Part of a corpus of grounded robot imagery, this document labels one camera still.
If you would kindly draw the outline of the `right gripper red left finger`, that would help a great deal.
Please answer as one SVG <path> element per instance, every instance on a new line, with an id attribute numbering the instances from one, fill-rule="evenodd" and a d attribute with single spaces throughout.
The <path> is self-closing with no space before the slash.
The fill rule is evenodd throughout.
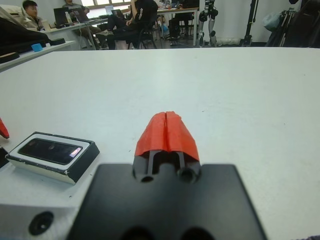
<path id="1" fill-rule="evenodd" d="M 144 178 L 150 179 L 159 172 L 161 157 L 167 150 L 165 123 L 165 112 L 155 114 L 136 144 L 132 171 L 139 182 Z"/>

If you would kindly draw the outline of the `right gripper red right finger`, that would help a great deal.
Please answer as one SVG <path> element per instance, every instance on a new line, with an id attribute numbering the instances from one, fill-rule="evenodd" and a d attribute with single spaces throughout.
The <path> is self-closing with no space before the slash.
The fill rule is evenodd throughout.
<path id="1" fill-rule="evenodd" d="M 195 183 L 201 172 L 198 148 L 181 116 L 166 112 L 166 141 L 169 162 L 177 176 L 185 183 Z"/>

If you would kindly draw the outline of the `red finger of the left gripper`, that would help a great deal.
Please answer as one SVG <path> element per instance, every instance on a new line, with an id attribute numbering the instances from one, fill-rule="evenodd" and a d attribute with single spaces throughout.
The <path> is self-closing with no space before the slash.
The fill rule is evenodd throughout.
<path id="1" fill-rule="evenodd" d="M 9 132 L 1 118 L 0 118 L 0 135 L 5 139 L 10 138 Z"/>

